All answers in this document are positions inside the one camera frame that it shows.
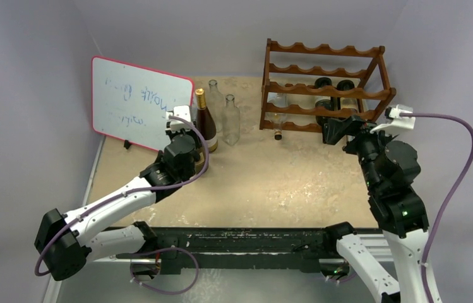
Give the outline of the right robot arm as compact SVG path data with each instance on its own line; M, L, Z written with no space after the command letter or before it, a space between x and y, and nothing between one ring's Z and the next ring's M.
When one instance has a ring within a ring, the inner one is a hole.
M329 118L324 142L335 145L351 136L344 152L357 155L368 189L371 213L383 232L395 265L392 277L364 247L351 224L326 228L324 251L343 257L371 292L375 302L441 302L431 265L423 259L429 222L422 199L411 184L421 168L413 147L395 137L414 128L413 117L376 125L359 116Z

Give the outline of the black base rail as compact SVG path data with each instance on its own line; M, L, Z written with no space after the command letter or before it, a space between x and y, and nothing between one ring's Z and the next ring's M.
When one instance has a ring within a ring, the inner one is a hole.
M327 228L155 227L156 244L147 250L178 247L190 252L158 255L163 275L182 269L297 270L303 273L350 275Z

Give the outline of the clear slim glass bottle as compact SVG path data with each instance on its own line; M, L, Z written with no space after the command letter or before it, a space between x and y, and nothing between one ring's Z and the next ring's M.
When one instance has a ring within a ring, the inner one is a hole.
M208 82L207 105L209 106L213 116L218 133L223 131L222 111L224 108L224 102L225 99L219 91L217 80L210 80Z

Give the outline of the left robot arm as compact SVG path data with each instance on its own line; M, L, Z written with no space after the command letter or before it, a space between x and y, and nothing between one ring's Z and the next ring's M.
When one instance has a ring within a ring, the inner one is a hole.
M50 275L55 281L78 273L87 263L110 255L131 253L141 258L153 256L156 236L145 222L110 230L110 226L129 214L161 202L199 178L200 148L206 140L191 123L178 130L167 128L170 143L155 161L127 184L94 203L61 213L46 212L34 241L39 254L36 276Z

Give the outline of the brown wooden wine rack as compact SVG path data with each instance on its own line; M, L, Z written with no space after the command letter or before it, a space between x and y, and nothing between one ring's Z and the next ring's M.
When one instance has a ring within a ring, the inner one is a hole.
M273 129L274 123L266 119L267 114L292 114L305 116L324 116L335 118L348 118L349 109L326 110L323 107L304 109L299 105L287 105L281 107L268 101L269 93L309 95L309 96L331 96L331 97L350 97L356 98L361 105L363 100L379 101L375 109L364 110L358 113L365 121L375 122L382 115L385 109L391 104L391 101L397 94L397 90L391 86L386 68L384 53L385 46L372 47L368 50L358 50L353 45L348 45L342 49L333 49L328 44L321 44L317 47L308 47L302 42L296 42L290 46L281 45L279 42L268 39L266 42L265 60L263 67L263 76L261 83L261 114L259 129ZM305 55L321 56L339 56L339 57L367 57L370 63L366 69L356 72L347 71L344 68L337 68L331 71L325 70L320 66L303 69L296 64L287 67L278 67L270 60L273 52L293 53ZM270 79L271 73L295 74L305 76L337 77L347 79L358 79L359 84L351 90L339 91L335 86L324 86L315 88L314 85L303 83L287 83L281 85Z

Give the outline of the dark gold-capped wine bottle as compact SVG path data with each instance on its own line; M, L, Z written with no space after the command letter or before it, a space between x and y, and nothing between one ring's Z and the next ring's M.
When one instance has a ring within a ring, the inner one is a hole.
M197 127L207 143L208 151L213 153L219 145L215 121L213 120L213 117L207 107L204 89L196 89L195 96L198 105L198 110L196 113Z

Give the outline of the red framed whiteboard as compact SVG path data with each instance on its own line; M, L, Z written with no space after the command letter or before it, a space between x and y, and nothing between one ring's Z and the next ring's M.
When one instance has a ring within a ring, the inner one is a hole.
M166 112L192 104L193 81L101 56L91 67L93 130L152 150L168 145Z

